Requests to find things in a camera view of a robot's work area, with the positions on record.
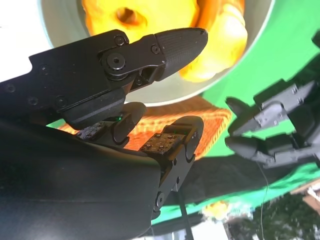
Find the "white bowl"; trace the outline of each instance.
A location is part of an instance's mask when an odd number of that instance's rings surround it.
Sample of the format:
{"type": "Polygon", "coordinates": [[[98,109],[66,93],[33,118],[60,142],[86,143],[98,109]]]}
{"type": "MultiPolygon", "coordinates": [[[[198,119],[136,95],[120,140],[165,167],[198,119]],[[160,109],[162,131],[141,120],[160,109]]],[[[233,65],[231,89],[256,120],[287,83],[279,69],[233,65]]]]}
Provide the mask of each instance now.
{"type": "MultiPolygon", "coordinates": [[[[28,56],[89,37],[81,0],[6,2],[8,2],[7,6],[2,9],[6,9],[3,13],[6,16],[3,19],[7,20],[4,22],[7,25],[4,24],[0,28],[0,39],[3,37],[6,43],[0,44],[0,52],[2,50],[0,66],[3,67],[0,71],[0,82],[29,72],[31,64],[28,56]]],[[[263,32],[274,3],[275,0],[245,1],[244,19],[248,40],[242,59],[263,32]]],[[[148,107],[183,101],[212,87],[230,70],[231,68],[201,83],[184,81],[176,73],[161,82],[155,82],[148,87],[129,93],[126,100],[142,102],[148,107]]]]}

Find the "tree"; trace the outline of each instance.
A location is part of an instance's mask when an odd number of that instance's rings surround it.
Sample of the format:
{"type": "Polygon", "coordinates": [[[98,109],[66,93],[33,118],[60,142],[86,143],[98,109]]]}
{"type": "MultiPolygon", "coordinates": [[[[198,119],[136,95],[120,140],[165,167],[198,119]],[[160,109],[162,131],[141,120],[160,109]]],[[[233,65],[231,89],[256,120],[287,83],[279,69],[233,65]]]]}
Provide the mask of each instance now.
{"type": "MultiPolygon", "coordinates": [[[[266,202],[262,212],[264,240],[320,240],[320,216],[302,201],[301,195],[285,194],[277,200],[266,202]]],[[[252,240],[257,234],[260,240],[261,207],[253,213],[253,220],[243,219],[229,226],[230,232],[242,239],[252,240]]]]}

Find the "wire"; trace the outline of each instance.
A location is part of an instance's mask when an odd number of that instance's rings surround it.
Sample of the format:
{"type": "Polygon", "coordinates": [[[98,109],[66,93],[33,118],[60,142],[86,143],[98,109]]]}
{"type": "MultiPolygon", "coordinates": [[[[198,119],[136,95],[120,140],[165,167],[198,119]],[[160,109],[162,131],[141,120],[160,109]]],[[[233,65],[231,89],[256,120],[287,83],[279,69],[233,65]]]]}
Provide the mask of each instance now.
{"type": "Polygon", "coordinates": [[[267,179],[263,169],[261,168],[260,164],[258,162],[256,162],[256,164],[258,165],[258,167],[259,167],[259,169],[265,179],[265,183],[266,183],[265,193],[264,193],[262,203],[261,203],[261,214],[260,214],[261,235],[262,235],[262,240],[265,240],[264,225],[263,225],[262,218],[263,218],[263,213],[264,213],[264,202],[265,202],[266,196],[268,194],[268,190],[269,190],[269,182],[268,182],[268,179],[267,179]]]}

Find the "orange wicker basket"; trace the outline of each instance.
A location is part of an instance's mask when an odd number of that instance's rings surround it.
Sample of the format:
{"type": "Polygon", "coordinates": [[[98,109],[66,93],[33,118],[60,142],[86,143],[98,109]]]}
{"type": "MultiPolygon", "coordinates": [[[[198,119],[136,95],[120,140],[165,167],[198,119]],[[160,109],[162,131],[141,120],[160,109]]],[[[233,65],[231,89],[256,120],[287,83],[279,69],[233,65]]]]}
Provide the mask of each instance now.
{"type": "MultiPolygon", "coordinates": [[[[227,128],[231,120],[228,109],[218,108],[200,96],[188,100],[157,107],[148,107],[146,114],[128,135],[130,141],[126,149],[139,150],[155,133],[160,133],[165,125],[172,124],[183,116],[199,116],[203,119],[204,129],[199,146],[195,151],[196,160],[202,158],[227,128]]],[[[60,130],[76,134],[69,125],[59,127],[60,130]]]]}

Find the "yellow plush toy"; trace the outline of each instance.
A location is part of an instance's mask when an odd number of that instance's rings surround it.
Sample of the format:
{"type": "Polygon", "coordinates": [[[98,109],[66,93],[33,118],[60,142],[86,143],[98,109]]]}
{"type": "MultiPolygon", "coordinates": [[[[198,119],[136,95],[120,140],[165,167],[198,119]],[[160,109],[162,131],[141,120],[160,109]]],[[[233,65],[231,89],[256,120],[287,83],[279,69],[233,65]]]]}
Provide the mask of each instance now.
{"type": "Polygon", "coordinates": [[[119,29],[135,42],[145,35],[194,27],[197,0],[82,0],[91,35],[119,29]]]}

